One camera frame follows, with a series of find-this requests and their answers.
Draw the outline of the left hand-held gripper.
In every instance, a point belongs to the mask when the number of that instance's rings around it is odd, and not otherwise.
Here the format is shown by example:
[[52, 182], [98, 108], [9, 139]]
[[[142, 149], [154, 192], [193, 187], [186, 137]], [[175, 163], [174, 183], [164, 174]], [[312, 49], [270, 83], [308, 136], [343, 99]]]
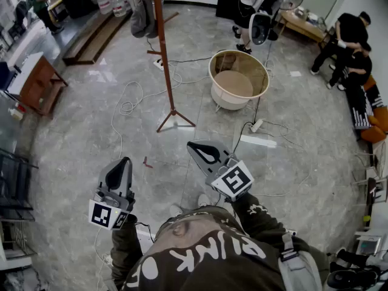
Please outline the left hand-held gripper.
[[98, 189], [89, 200], [89, 223], [106, 230], [121, 229], [135, 203], [131, 186], [130, 158], [117, 159], [105, 166], [99, 174]]

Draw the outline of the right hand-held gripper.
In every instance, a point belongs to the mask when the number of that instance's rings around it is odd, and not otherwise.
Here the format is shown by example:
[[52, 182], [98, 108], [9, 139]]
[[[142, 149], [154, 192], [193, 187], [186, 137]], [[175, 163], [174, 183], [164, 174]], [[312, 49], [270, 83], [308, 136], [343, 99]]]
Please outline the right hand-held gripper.
[[254, 178], [242, 160], [219, 141], [193, 140], [187, 143], [187, 150], [194, 162], [208, 176], [206, 184], [220, 193], [229, 202], [247, 193]]

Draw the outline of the brown wooden coat stand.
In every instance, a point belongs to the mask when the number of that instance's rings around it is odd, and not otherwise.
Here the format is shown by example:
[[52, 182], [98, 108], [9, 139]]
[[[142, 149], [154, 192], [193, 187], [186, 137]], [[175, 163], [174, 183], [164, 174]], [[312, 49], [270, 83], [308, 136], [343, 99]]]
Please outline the brown wooden coat stand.
[[179, 111], [177, 111], [177, 109], [175, 107], [174, 100], [173, 100], [170, 72], [169, 72], [165, 33], [164, 33], [165, 20], [163, 18], [163, 13], [162, 13], [162, 0], [153, 0], [153, 1], [154, 1], [154, 7], [155, 7], [160, 50], [159, 51], [148, 50], [147, 53], [161, 56], [163, 67], [164, 67], [164, 77], [165, 77], [165, 81], [166, 81], [166, 89], [167, 89], [169, 103], [170, 103], [170, 111], [169, 111], [168, 115], [166, 116], [166, 118], [163, 120], [163, 122], [160, 124], [160, 126], [158, 127], [156, 132], [159, 133], [162, 130], [162, 128], [164, 127], [165, 123], [169, 120], [169, 118], [171, 116], [176, 116], [176, 115], [178, 115], [180, 118], [185, 120], [185, 122], [187, 122], [189, 124], [189, 126], [195, 127], [195, 124], [193, 122], [191, 122], [189, 119], [187, 119], [185, 116], [183, 116]]

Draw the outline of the grey bag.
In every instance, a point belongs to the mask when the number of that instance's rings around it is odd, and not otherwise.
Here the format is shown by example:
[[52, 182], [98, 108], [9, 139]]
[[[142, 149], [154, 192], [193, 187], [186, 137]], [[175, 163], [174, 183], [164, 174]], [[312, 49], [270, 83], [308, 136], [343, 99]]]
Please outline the grey bag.
[[136, 38], [156, 38], [164, 32], [163, 0], [132, 0], [131, 33]]

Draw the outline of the person's right forearm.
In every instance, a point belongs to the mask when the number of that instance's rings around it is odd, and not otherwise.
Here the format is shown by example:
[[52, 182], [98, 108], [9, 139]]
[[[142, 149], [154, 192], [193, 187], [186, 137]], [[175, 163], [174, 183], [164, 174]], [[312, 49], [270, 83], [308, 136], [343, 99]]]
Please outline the person's right forearm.
[[245, 193], [232, 202], [242, 228], [251, 237], [265, 243], [281, 242], [286, 229], [272, 217], [268, 210], [250, 193]]

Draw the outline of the person's left forearm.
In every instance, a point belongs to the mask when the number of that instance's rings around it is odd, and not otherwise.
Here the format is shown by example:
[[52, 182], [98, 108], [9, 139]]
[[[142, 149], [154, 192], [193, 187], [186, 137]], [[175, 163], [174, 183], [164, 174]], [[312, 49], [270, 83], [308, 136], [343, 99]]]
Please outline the person's left forearm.
[[112, 280], [118, 291], [121, 291], [128, 274], [142, 258], [135, 226], [137, 222], [137, 217], [129, 214], [121, 229], [112, 232]]

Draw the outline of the grey shoulder bag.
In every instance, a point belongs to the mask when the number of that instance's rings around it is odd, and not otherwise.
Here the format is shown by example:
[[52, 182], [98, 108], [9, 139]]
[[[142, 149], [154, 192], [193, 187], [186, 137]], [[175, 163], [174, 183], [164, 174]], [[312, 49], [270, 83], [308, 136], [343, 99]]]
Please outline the grey shoulder bag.
[[285, 233], [282, 240], [284, 249], [278, 258], [278, 266], [286, 291], [323, 291], [312, 255], [294, 248], [291, 233]]

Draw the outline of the white flat board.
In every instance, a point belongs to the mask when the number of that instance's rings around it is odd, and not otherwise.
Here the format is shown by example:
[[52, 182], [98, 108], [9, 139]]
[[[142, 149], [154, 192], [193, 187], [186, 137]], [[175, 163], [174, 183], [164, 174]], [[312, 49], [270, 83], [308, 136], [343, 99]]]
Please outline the white flat board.
[[255, 144], [259, 146], [265, 146], [268, 148], [275, 148], [277, 146], [276, 141], [268, 140], [268, 139], [262, 139], [256, 136], [248, 136], [248, 135], [242, 135], [240, 136], [240, 141]]

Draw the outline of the round cream laundry basket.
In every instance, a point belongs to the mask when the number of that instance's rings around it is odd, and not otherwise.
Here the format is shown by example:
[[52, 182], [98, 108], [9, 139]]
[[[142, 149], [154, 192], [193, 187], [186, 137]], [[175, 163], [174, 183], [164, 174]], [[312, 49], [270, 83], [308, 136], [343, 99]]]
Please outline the round cream laundry basket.
[[269, 88], [265, 66], [252, 55], [238, 50], [221, 50], [209, 61], [211, 96], [217, 106], [240, 110], [249, 101], [260, 98]]

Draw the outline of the person's olive printed shirt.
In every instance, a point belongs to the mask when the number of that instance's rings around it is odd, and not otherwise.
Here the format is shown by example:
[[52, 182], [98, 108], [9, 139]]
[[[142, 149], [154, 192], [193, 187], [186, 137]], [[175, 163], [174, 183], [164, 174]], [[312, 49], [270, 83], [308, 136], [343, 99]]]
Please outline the person's olive printed shirt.
[[[323, 286], [326, 255], [295, 236], [293, 246], [312, 255]], [[272, 244], [251, 238], [235, 211], [198, 207], [160, 227], [121, 291], [286, 291], [278, 266], [283, 249], [282, 237]]]

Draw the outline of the white plastic bottle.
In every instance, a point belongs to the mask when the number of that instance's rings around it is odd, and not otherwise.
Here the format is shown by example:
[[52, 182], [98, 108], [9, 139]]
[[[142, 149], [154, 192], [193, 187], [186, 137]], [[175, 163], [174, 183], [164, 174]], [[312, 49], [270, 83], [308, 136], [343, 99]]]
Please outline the white plastic bottle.
[[26, 108], [19, 102], [16, 102], [12, 107], [8, 109], [8, 112], [11, 117], [18, 121], [21, 121], [24, 118], [24, 115], [26, 114]]

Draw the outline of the wooden cabinet with white top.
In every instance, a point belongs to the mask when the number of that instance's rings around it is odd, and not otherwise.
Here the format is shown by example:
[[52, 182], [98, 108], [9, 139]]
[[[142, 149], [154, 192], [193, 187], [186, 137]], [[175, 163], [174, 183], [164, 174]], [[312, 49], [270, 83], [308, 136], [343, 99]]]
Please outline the wooden cabinet with white top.
[[37, 114], [53, 118], [56, 102], [68, 86], [44, 54], [38, 52], [27, 57], [5, 92]]

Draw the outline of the wooden step platform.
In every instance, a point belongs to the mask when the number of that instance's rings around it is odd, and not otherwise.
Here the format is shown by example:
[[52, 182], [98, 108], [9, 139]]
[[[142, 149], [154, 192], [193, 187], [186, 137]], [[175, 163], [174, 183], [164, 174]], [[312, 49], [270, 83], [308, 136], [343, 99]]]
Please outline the wooden step platform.
[[94, 64], [120, 28], [130, 19], [132, 11], [116, 17], [99, 14], [86, 26], [62, 60], [66, 66]]

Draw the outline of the black white striped blanket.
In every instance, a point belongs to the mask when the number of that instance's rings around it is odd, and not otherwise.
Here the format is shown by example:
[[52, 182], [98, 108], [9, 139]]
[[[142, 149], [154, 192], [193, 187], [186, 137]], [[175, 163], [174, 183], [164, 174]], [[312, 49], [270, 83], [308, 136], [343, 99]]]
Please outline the black white striped blanket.
[[358, 85], [346, 90], [346, 97], [349, 103], [350, 114], [356, 130], [367, 130], [374, 125], [370, 121], [376, 119], [380, 123], [381, 111], [386, 110], [386, 106], [380, 96], [380, 91], [375, 83]]

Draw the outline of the low wooden table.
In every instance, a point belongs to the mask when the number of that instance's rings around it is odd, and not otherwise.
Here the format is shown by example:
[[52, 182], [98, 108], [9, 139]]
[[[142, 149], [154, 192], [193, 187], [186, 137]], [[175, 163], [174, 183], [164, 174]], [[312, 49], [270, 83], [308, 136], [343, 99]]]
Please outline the low wooden table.
[[297, 17], [292, 11], [282, 11], [280, 17], [279, 23], [282, 23], [283, 26], [281, 27], [279, 35], [282, 35], [285, 28], [289, 28], [317, 43], [322, 42], [327, 35], [326, 31], [322, 31], [306, 20]]

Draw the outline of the orange sofa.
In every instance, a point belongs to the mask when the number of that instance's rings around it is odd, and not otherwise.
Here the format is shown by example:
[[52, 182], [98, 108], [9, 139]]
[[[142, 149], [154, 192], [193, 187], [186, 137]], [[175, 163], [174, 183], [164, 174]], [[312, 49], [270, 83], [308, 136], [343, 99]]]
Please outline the orange sofa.
[[388, 135], [388, 106], [383, 103], [372, 75], [363, 89], [366, 94], [366, 119], [369, 127], [361, 132], [361, 138], [375, 144], [384, 141]]

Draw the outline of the cluster of clear water jugs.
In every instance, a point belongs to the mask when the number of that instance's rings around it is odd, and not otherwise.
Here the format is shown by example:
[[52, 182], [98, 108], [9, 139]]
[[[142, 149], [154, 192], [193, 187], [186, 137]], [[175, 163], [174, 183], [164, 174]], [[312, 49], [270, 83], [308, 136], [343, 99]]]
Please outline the cluster of clear water jugs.
[[128, 0], [97, 0], [102, 15], [110, 12], [116, 17], [122, 17], [127, 13], [130, 4]]

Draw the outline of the white storage box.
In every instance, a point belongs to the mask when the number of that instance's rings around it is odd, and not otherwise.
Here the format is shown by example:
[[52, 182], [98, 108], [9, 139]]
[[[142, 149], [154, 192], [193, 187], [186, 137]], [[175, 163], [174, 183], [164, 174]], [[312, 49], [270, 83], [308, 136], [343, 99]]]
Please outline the white storage box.
[[358, 246], [356, 254], [375, 255], [379, 251], [381, 240], [381, 236], [357, 235], [356, 241], [358, 242]]

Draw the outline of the black device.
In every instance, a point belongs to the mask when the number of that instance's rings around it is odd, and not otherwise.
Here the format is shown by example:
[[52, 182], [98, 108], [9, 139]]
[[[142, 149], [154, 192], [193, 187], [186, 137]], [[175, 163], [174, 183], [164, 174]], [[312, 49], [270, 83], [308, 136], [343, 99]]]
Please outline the black device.
[[341, 248], [337, 259], [353, 267], [330, 263], [327, 285], [336, 291], [388, 291], [388, 256], [358, 255]]

